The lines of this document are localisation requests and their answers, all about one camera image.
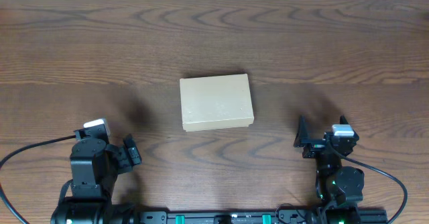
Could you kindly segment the brown cardboard box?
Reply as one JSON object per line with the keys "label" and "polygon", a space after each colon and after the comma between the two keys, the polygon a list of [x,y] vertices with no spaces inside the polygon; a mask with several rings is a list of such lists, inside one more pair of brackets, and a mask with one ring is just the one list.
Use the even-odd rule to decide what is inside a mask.
{"label": "brown cardboard box", "polygon": [[180,100],[187,132],[248,127],[255,119],[247,74],[182,78]]}

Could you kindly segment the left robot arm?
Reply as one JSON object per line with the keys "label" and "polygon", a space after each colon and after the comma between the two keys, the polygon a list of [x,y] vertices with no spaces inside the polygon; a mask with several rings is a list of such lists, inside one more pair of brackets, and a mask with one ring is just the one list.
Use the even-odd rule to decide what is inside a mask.
{"label": "left robot arm", "polygon": [[134,204],[112,203],[118,175],[141,164],[132,135],[127,135],[118,147],[109,143],[103,124],[74,133],[76,144],[70,155],[72,179],[61,188],[51,224],[139,223]]}

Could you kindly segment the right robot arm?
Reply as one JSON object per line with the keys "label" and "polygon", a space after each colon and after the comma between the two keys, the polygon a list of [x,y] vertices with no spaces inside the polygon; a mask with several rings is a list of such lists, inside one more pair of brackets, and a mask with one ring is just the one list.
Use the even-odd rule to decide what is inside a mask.
{"label": "right robot arm", "polygon": [[353,152],[359,136],[345,117],[332,125],[323,138],[312,139],[301,116],[294,147],[303,158],[316,161],[316,194],[322,201],[304,216],[306,223],[360,223],[357,203],[363,200],[365,175],[362,170],[343,166],[341,160]]}

